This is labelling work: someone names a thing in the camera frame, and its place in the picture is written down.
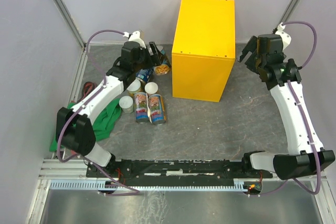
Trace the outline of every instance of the can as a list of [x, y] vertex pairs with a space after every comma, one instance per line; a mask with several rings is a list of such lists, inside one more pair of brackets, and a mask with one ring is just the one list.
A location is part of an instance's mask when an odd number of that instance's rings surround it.
[[156, 94], [159, 91], [159, 86], [155, 82], [149, 82], [145, 86], [145, 92], [148, 96]]
[[141, 82], [137, 79], [135, 79], [127, 88], [128, 94], [130, 97], [134, 97], [135, 93], [138, 93], [141, 91]]
[[138, 73], [136, 73], [136, 78], [141, 82], [142, 88], [149, 82], [152, 77], [154, 70], [150, 69], [141, 69]]
[[138, 123], [148, 122], [147, 95], [145, 92], [134, 94], [135, 120]]
[[149, 109], [151, 111], [152, 123], [155, 125], [163, 124], [166, 121], [162, 95], [153, 94], [148, 98]]
[[160, 51], [160, 53], [162, 53], [163, 56], [164, 56], [164, 58], [162, 60], [162, 64], [160, 66], [154, 67], [155, 74], [157, 76], [160, 76], [160, 75], [168, 73], [171, 70], [172, 65], [170, 64], [169, 59], [168, 59], [168, 57], [166, 55], [166, 52], [163, 49], [163, 47], [162, 46], [157, 46], [157, 48]]
[[119, 100], [119, 106], [125, 113], [132, 113], [134, 111], [133, 98], [124, 96]]

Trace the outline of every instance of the gray floor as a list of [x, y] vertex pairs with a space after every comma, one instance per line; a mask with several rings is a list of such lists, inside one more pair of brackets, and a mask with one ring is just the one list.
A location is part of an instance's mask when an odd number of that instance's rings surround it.
[[[273, 190], [281, 183], [264, 182], [265, 191]], [[95, 191], [50, 190], [41, 223], [323, 222], [314, 197], [289, 182], [281, 193], [260, 198], [223, 191], [145, 191], [138, 196], [103, 197]]]
[[[244, 45], [237, 45], [240, 54]], [[122, 45], [92, 46], [91, 56], [107, 71]], [[164, 45], [171, 56], [171, 45]], [[83, 83], [101, 74], [87, 63]], [[99, 142], [117, 159], [241, 159], [245, 152], [286, 152], [287, 141], [275, 101], [259, 77], [236, 62], [219, 103], [172, 97], [172, 75], [154, 76], [167, 108], [167, 123], [138, 124], [122, 114], [110, 138]]]

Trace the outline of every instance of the red wire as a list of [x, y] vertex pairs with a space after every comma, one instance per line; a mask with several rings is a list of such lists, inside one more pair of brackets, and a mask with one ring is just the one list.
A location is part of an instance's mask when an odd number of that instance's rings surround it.
[[86, 82], [82, 89], [82, 97], [78, 102], [82, 101], [85, 97], [87, 97], [96, 87], [97, 84], [95, 84], [94, 82]]
[[120, 182], [120, 175], [122, 175], [122, 177], [123, 177], [123, 182], [122, 183], [125, 184], [125, 176], [121, 173], [120, 169], [118, 168], [115, 171], [118, 173], [118, 181]]
[[262, 181], [262, 171], [260, 171], [260, 180], [259, 180], [259, 183], [261, 183]]

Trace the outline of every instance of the can label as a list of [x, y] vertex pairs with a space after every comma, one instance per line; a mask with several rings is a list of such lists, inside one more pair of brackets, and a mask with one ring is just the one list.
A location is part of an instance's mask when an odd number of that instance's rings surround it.
[[139, 81], [143, 82], [144, 84], [147, 84], [153, 74], [153, 71], [154, 71], [153, 68], [141, 69], [138, 73], [136, 73], [136, 77]]
[[135, 119], [148, 119], [147, 96], [144, 92], [138, 92], [134, 95]]
[[149, 97], [149, 108], [151, 110], [152, 123], [155, 124], [161, 121], [164, 123], [166, 121], [166, 116], [164, 114], [163, 99], [160, 94], [153, 94]]

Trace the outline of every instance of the black mounting plate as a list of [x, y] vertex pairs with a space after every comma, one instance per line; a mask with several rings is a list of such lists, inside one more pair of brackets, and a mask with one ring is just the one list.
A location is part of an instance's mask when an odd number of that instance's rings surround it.
[[[260, 178], [259, 170], [243, 170], [241, 161], [229, 160], [191, 160], [154, 161], [127, 160], [116, 161], [113, 170], [106, 172], [118, 178], [117, 169], [123, 174], [121, 182], [127, 186], [233, 186], [234, 178]], [[88, 178], [104, 178], [93, 165], [88, 165]], [[272, 174], [263, 170], [263, 178]]]

